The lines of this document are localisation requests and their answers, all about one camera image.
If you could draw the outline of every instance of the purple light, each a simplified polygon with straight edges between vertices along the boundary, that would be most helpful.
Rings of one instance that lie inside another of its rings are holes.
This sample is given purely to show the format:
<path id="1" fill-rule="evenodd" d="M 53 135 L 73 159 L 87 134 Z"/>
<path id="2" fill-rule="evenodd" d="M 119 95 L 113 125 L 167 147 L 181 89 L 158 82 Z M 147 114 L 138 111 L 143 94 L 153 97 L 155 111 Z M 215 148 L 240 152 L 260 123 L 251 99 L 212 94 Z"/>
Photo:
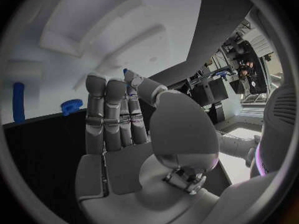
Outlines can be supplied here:
<path id="1" fill-rule="evenodd" d="M 256 159 L 256 165 L 258 167 L 259 173 L 261 176 L 265 176 L 265 172 L 262 166 L 262 160 L 261 160 L 261 156 L 260 156 L 260 144 L 258 145 L 257 149 L 256 149 L 256 154 L 255 154 L 255 159 Z"/>

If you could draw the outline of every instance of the vent grille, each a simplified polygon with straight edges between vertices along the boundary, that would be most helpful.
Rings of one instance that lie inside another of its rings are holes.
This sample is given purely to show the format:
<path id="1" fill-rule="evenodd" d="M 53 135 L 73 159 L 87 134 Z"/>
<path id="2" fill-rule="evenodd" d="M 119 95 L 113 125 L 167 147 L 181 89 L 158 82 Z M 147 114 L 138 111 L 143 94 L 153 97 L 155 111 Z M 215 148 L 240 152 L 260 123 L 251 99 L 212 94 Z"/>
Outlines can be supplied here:
<path id="1" fill-rule="evenodd" d="M 285 123 L 294 125 L 296 119 L 295 93 L 286 93 L 277 97 L 273 115 Z"/>

